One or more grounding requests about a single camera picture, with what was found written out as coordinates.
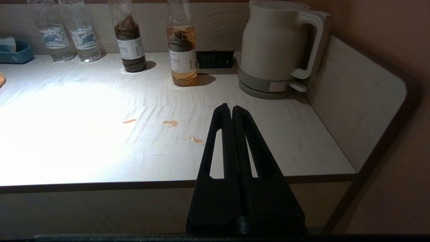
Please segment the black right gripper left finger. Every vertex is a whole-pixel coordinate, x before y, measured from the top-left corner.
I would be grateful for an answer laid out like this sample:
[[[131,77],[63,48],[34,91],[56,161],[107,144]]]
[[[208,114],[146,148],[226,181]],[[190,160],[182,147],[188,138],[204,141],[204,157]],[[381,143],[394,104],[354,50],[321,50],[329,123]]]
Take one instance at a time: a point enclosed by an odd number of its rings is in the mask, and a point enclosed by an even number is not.
[[[241,215],[241,193],[231,121],[226,103],[214,110],[187,215],[187,233],[230,235],[237,229],[235,222]],[[219,130],[222,134],[223,179],[210,176]]]

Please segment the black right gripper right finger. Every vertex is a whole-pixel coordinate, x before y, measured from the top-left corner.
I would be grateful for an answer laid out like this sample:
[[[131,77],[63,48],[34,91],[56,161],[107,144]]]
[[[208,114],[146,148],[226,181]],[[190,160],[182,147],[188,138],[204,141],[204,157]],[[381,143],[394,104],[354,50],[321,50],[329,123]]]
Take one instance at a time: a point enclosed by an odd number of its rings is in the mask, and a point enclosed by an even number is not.
[[[305,215],[252,115],[232,111],[243,211],[241,235],[305,235]]]

